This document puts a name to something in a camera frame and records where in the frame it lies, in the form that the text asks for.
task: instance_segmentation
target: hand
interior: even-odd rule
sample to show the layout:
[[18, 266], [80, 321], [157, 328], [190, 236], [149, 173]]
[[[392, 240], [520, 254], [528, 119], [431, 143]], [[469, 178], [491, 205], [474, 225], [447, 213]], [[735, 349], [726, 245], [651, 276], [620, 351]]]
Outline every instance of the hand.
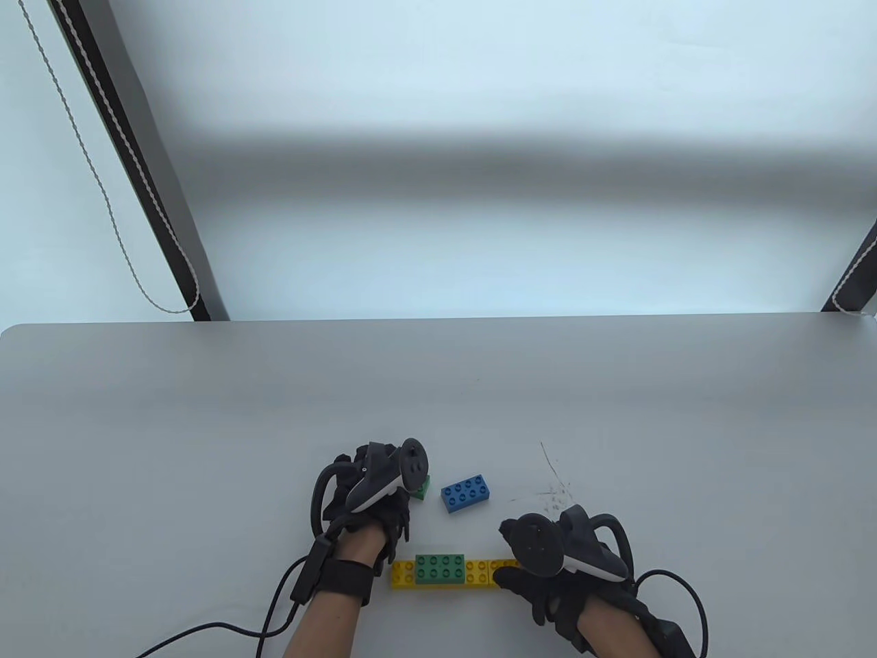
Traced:
[[[367, 449], [368, 446], [358, 447], [353, 461], [361, 461]], [[396, 447], [387, 444], [385, 449], [387, 454], [390, 454]], [[340, 461], [350, 462], [351, 458], [346, 454], [342, 454], [335, 459], [335, 462]], [[331, 502], [323, 510], [323, 520], [331, 523], [335, 519], [346, 515], [347, 520], [344, 522], [344, 528], [349, 533], [352, 533], [352, 536], [358, 534], [356, 531], [367, 526], [381, 528], [383, 541], [378, 548], [377, 556], [372, 560], [375, 573], [379, 575], [384, 559], [390, 563], [396, 559], [396, 543], [399, 539], [404, 535], [405, 541], [408, 541], [410, 520], [408, 503], [411, 496], [408, 491], [399, 487], [395, 493], [375, 501], [367, 509], [356, 514], [349, 514], [346, 510], [347, 495], [358, 481], [359, 476], [353, 471], [349, 476], [338, 476], [336, 478], [335, 494]]]
[[[503, 521], [500, 532], [507, 541], [515, 523], [514, 519]], [[589, 601], [605, 602], [619, 611], [639, 618], [641, 622], [654, 619], [648, 608], [633, 595], [633, 583], [630, 580], [610, 583], [566, 569], [562, 569], [556, 576], [543, 578], [518, 567], [502, 567], [494, 573], [494, 581], [502, 589], [524, 598], [532, 606], [533, 621], [540, 626], [544, 626], [546, 620], [554, 623], [554, 630], [558, 635], [569, 640], [581, 653], [594, 653], [583, 634], [587, 631], [589, 635], [593, 635], [595, 628], [594, 624], [586, 623], [589, 622], [586, 619], [586, 608], [593, 611], [607, 607], [594, 606]], [[629, 621], [638, 626], [633, 617], [629, 617]]]
[[528, 601], [537, 624], [544, 626], [546, 619], [553, 622], [558, 635], [581, 653], [593, 653], [579, 632], [578, 622], [588, 598], [600, 586], [596, 578], [566, 570], [551, 578], [540, 578], [518, 567], [500, 567], [494, 573], [494, 581]]
[[381, 525], [370, 523], [359, 530], [342, 534], [335, 548], [335, 557], [373, 567], [386, 544], [387, 535]]

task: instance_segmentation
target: forearm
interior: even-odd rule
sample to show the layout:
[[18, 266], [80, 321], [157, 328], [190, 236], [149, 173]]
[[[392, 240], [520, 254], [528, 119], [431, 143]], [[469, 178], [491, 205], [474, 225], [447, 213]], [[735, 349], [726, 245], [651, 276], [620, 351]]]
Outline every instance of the forearm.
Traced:
[[284, 658], [347, 658], [362, 601], [347, 594], [317, 592], [304, 611]]
[[598, 597], [588, 599], [578, 628], [599, 658], [660, 658], [636, 618]]
[[[369, 526], [342, 537], [335, 557], [374, 565], [386, 537], [379, 526]], [[314, 595], [283, 658], [348, 658], [353, 647], [361, 599], [320, 591]]]

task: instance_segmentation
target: yellow lego brick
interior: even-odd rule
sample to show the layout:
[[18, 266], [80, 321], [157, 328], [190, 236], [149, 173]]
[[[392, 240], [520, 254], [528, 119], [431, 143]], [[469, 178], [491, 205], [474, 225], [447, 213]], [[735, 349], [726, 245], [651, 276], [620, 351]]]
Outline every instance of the yellow lego brick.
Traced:
[[493, 574], [500, 567], [520, 567], [520, 566], [521, 566], [521, 563], [517, 560], [491, 560], [490, 563], [488, 564], [488, 575], [490, 577], [490, 585], [488, 585], [488, 587], [496, 587], [496, 588], [499, 587], [499, 585], [497, 585], [494, 582]]
[[413, 560], [397, 560], [393, 562], [389, 574], [389, 586], [394, 590], [417, 589], [417, 584], [414, 582]]
[[490, 561], [466, 560], [466, 588], [491, 587]]

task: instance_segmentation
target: white table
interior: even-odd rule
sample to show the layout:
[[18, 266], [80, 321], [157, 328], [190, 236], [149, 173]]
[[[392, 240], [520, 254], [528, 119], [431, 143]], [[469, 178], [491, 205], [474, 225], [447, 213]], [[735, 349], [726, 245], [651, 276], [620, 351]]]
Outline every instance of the white table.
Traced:
[[[12, 328], [0, 653], [127, 658], [204, 621], [259, 627], [310, 546], [318, 470], [415, 436], [433, 489], [402, 558], [504, 556], [502, 519], [572, 497], [622, 520], [639, 572], [695, 586], [711, 656], [870, 654], [875, 356], [873, 319], [837, 314]], [[490, 501], [449, 517], [438, 486], [479, 472]], [[699, 643], [683, 590], [642, 596]], [[208, 631], [162, 656], [254, 647]], [[506, 592], [385, 582], [354, 649], [553, 652], [574, 655]]]

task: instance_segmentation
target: black glove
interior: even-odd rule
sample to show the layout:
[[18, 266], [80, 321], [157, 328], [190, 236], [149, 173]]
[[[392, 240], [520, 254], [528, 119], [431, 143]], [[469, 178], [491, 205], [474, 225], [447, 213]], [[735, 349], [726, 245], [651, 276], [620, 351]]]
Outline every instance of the black glove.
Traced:
[[554, 623], [558, 635], [569, 640], [583, 654], [586, 651], [594, 653], [578, 629], [581, 611], [591, 596], [629, 612], [644, 626], [654, 621], [645, 604], [633, 595], [633, 583], [630, 581], [610, 583], [566, 569], [556, 576], [542, 578], [518, 567], [500, 567], [494, 573], [494, 582], [502, 589], [526, 599], [532, 606], [533, 621], [540, 626], [544, 626], [546, 620]]
[[[340, 454], [335, 458], [335, 463], [362, 463], [365, 460], [367, 449], [368, 446], [359, 446], [356, 449], [356, 455], [353, 460], [350, 459], [349, 455]], [[396, 447], [387, 444], [385, 449], [387, 454], [391, 454], [396, 450]], [[347, 494], [350, 493], [350, 490], [359, 480], [359, 468], [351, 468], [345, 474], [338, 475], [336, 478], [335, 494], [331, 502], [323, 510], [323, 520], [331, 523], [342, 516], [347, 516], [348, 518], [344, 520], [344, 528], [350, 532], [355, 532], [375, 521], [379, 523], [383, 528], [384, 534], [387, 535], [387, 544], [378, 555], [377, 562], [375, 563], [375, 573], [380, 574], [384, 560], [392, 564], [393, 560], [396, 559], [396, 543], [403, 534], [405, 541], [409, 539], [410, 511], [408, 509], [408, 502], [411, 500], [411, 496], [408, 491], [399, 487], [396, 489], [396, 493], [385, 496], [365, 510], [352, 514], [347, 511], [345, 503]]]

